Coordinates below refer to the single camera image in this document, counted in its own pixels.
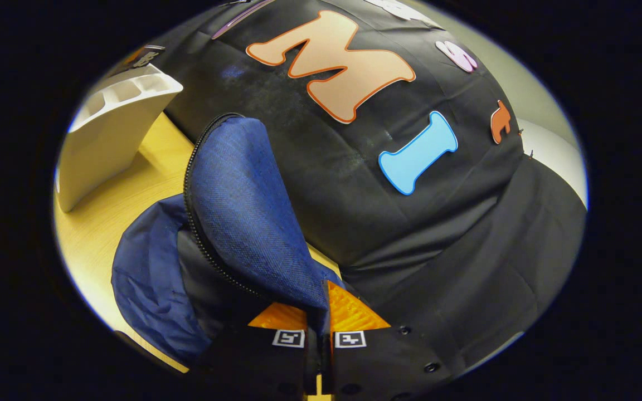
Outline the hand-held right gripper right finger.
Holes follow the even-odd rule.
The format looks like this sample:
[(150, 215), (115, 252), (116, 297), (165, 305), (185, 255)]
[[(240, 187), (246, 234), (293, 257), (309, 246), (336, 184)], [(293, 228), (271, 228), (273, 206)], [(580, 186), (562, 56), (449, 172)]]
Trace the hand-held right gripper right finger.
[(325, 391), (334, 400), (415, 400), (454, 380), (448, 363), (410, 326), (393, 326), (342, 286), (327, 282)]

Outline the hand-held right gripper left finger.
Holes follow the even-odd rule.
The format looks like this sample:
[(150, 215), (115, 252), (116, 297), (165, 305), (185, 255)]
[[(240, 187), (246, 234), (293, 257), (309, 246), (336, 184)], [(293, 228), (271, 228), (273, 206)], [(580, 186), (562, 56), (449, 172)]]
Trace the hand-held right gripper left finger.
[(216, 400), (308, 400), (318, 394), (312, 313), (273, 302), (223, 323), (196, 362), (196, 380)]

